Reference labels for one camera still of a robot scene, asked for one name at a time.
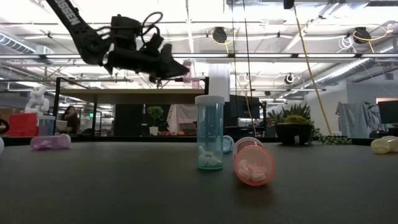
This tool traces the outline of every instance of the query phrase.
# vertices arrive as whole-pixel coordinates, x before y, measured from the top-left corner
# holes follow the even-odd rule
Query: black table
[[[198,170],[194,143],[74,143],[0,155],[0,223],[396,223],[398,154],[265,144],[276,173],[250,187]]]

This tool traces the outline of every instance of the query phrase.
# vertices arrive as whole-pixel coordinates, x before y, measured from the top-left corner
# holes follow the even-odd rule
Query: potted plant
[[[147,109],[148,115],[154,120],[153,126],[149,127],[149,133],[153,134],[154,136],[157,135],[159,127],[155,125],[155,121],[159,119],[163,114],[163,109],[159,106],[150,106]]]
[[[275,123],[275,131],[282,144],[295,144],[295,136],[298,136],[300,144],[305,144],[310,139],[312,125],[310,123],[310,107],[294,104],[289,110],[282,107],[282,111],[268,113]]]
[[[315,128],[310,119],[310,107],[294,104],[290,109],[282,107],[282,111],[274,110],[268,113],[268,117],[275,124],[275,131],[283,144],[295,144],[295,136],[299,137],[300,144],[318,141],[322,144],[352,144],[352,140],[346,136],[324,136],[319,128]]]

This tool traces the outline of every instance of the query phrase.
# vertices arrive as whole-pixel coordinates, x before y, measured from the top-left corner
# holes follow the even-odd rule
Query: person
[[[77,134],[79,132],[79,119],[77,118],[77,110],[74,106],[68,106],[61,119],[63,121],[68,121],[67,126],[72,128],[69,132],[70,134]]]

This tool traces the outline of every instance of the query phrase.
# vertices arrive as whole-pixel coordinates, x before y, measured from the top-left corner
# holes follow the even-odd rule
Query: fluorescent light
[[[41,85],[41,84],[39,84],[39,83],[36,83],[36,82],[16,82],[16,83],[18,83],[18,84],[20,84],[20,85],[24,85],[24,86],[30,86],[30,87],[40,87],[40,86],[43,86],[43,85]]]
[[[36,40],[36,39],[45,39],[47,38],[47,35],[37,35],[37,36],[32,36],[32,37],[25,37],[25,40]]]
[[[251,58],[289,58],[292,54],[249,54]],[[235,54],[237,58],[247,58],[247,54]]]
[[[235,91],[235,90],[238,90],[238,91],[250,91],[250,89],[235,89],[235,88],[231,88],[231,91]]]
[[[267,105],[284,105],[284,104],[287,104],[287,103],[267,103]]]
[[[354,57],[355,54],[307,54],[307,56],[312,58],[322,58],[322,57],[345,58],[345,57]],[[298,57],[305,57],[305,54],[299,54]]]
[[[380,51],[380,53],[384,53],[384,52],[390,51],[392,49],[394,49],[394,47],[389,47],[387,49],[384,49],[384,50]]]
[[[80,55],[46,55],[49,59],[81,59]]]
[[[286,99],[260,98],[259,101],[287,101]]]
[[[288,89],[256,88],[256,91],[290,91]]]
[[[73,40],[72,37],[67,35],[52,35],[52,38],[63,39],[63,40]]]
[[[40,59],[38,55],[0,55],[0,59]]]
[[[392,58],[398,57],[398,54],[362,54],[364,58]]]
[[[21,92],[21,91],[33,91],[33,89],[15,89],[15,90],[7,90],[7,91],[16,91],[16,92]]]
[[[81,100],[81,99],[78,99],[78,98],[75,98],[75,97],[70,97],[70,96],[67,96],[69,99],[71,99],[71,100],[76,100],[76,101],[80,101],[80,102],[83,102],[83,100]]]
[[[112,109],[113,108],[110,105],[103,105],[103,106],[99,106],[99,107],[104,108],[104,109]]]
[[[227,58],[228,54],[173,54],[173,58]]]
[[[299,89],[299,90],[292,90],[294,92],[298,92],[298,91],[315,91],[315,89]]]

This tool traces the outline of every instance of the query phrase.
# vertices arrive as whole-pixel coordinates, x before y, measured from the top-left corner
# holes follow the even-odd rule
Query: shelf
[[[94,102],[95,95],[98,103],[104,104],[195,104],[195,97],[204,95],[205,90],[192,89],[89,89],[89,90],[60,90],[60,94],[79,98],[87,102]]]

